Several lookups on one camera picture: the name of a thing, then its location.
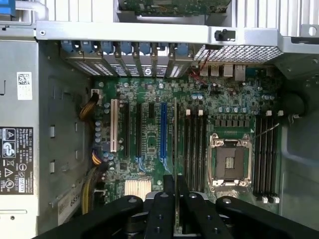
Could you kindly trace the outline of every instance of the barcode sticker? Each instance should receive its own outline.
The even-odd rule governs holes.
[[[32,101],[32,73],[17,72],[17,93],[19,101]]]

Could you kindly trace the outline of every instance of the circuit board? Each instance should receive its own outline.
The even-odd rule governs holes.
[[[163,175],[183,174],[191,191],[204,192],[212,201],[230,195],[276,212],[276,204],[257,200],[251,182],[257,119],[269,111],[276,114],[282,76],[267,76],[266,68],[256,67],[246,68],[245,75],[243,82],[224,76],[96,79],[102,98],[95,111],[93,148],[111,166],[105,177],[106,202],[127,194],[145,198],[163,189]],[[112,111],[118,117],[115,146]],[[218,155],[228,153],[234,156],[224,156],[223,174]],[[274,170],[279,168],[277,158]]]
[[[124,10],[141,16],[192,16],[224,13],[230,0],[125,0]]]

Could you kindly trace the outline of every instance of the blue pcie slot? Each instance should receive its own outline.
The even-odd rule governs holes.
[[[167,129],[167,103],[161,103],[160,109],[160,154],[159,159],[163,164],[166,171],[167,168],[167,156],[166,156],[166,129]]]

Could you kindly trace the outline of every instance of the green circuit board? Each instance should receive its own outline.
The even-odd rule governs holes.
[[[235,82],[229,77],[201,77],[200,81],[184,77],[181,79],[150,79],[150,78],[97,78],[94,88],[102,90],[102,102],[95,111],[98,122],[95,142],[93,145],[98,156],[112,162],[112,170],[106,175],[106,201],[110,202],[123,196],[128,186],[137,187],[137,182],[148,182],[149,191],[162,190],[162,177],[165,174],[184,174],[186,169],[185,154],[201,155],[207,167],[215,171],[214,153],[212,164],[207,164],[208,144],[213,133],[219,138],[242,139],[245,135],[253,138],[255,135],[256,116],[267,110],[276,110],[277,99],[275,91],[282,82],[281,75],[269,77],[265,68],[247,68],[246,81]],[[118,100],[118,147],[117,152],[110,152],[111,108],[112,99]],[[162,104],[166,104],[166,134],[162,140]],[[138,116],[137,108],[141,107]],[[186,133],[186,111],[194,115],[194,127],[189,127]],[[203,110],[206,126],[199,137],[191,133],[196,126],[199,110]],[[138,130],[137,121],[141,121]],[[141,131],[141,159],[137,157],[138,131]],[[177,152],[173,141],[177,135]],[[165,162],[161,158],[162,144],[166,145]],[[254,157],[252,147],[251,160]],[[244,152],[244,173],[248,173],[248,151]],[[231,195],[249,201],[255,205],[275,212],[276,205],[263,205],[256,201],[252,188],[220,187],[212,190],[206,180],[206,169],[203,173],[203,188],[212,201],[216,198]],[[190,189],[198,191],[197,186]]]
[[[192,16],[224,13],[230,0],[126,0],[124,10],[141,16]]]

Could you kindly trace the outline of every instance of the white pci slot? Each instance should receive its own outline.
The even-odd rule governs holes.
[[[118,148],[119,101],[111,100],[111,152]]]

